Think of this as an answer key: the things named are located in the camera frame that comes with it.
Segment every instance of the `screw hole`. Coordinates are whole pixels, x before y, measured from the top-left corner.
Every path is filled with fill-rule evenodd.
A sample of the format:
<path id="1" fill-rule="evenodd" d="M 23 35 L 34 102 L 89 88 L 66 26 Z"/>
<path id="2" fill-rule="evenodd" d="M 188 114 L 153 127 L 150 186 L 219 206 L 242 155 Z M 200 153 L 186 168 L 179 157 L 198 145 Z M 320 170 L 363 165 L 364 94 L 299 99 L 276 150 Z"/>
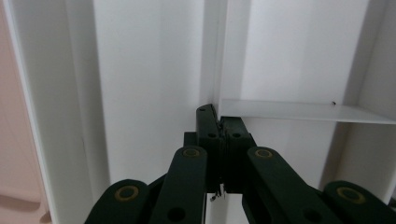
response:
<path id="1" fill-rule="evenodd" d="M 313 223 L 319 223 L 321 221 L 320 213 L 310 208 L 304 210 L 304 217 Z"/>
<path id="2" fill-rule="evenodd" d="M 179 222 L 183 220 L 185 216 L 186 216 L 186 212 L 184 211 L 184 209 L 179 207 L 172 208 L 168 212 L 168 219 L 173 222 Z"/>

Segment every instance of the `pink surface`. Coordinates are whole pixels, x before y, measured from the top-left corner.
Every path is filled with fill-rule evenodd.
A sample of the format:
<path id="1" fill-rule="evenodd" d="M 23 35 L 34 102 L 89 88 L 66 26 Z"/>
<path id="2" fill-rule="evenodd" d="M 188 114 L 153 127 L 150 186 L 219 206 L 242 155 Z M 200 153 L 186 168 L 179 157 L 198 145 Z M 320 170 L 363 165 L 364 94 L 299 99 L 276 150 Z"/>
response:
<path id="1" fill-rule="evenodd" d="M 0 223 L 49 222 L 47 199 L 1 1 Z"/>

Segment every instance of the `gold circular pivot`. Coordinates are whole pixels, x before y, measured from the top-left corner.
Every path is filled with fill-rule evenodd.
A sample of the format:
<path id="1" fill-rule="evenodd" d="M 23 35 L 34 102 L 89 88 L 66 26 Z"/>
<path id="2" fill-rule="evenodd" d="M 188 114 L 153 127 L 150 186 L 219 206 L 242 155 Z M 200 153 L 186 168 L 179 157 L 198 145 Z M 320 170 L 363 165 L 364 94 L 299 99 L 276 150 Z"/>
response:
<path id="1" fill-rule="evenodd" d="M 257 157 L 264 158 L 264 159 L 269 159 L 273 157 L 272 152 L 270 152 L 267 149 L 257 149 L 256 152 L 254 153 Z"/>
<path id="2" fill-rule="evenodd" d="M 352 188 L 340 187 L 337 189 L 337 194 L 341 198 L 352 203 L 362 204 L 366 202 L 364 195 Z"/>
<path id="3" fill-rule="evenodd" d="M 121 203 L 129 202 L 137 197 L 139 189 L 136 186 L 128 185 L 117 189 L 114 194 L 117 201 Z"/>
<path id="4" fill-rule="evenodd" d="M 183 156 L 185 157 L 199 157 L 200 153 L 195 148 L 188 148 L 183 151 Z"/>

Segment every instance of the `beige surface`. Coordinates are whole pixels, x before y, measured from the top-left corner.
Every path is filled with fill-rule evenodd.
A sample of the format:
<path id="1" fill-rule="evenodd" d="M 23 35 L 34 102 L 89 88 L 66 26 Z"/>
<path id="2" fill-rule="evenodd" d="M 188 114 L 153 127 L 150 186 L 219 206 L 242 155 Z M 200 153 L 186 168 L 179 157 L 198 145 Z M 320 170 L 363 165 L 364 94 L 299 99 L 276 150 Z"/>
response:
<path id="1" fill-rule="evenodd" d="M 0 2 L 0 223 L 48 223 L 26 103 Z"/>

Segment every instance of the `white shelf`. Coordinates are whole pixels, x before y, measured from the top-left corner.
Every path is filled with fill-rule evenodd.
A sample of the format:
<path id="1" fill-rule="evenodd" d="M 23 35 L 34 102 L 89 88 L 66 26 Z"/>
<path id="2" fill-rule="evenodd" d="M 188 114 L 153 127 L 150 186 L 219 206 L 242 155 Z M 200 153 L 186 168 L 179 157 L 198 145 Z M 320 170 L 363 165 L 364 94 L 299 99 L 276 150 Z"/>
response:
<path id="1" fill-rule="evenodd" d="M 332 104 L 283 103 L 223 99 L 222 116 L 262 119 L 308 119 L 355 123 L 396 124 L 360 107 Z"/>

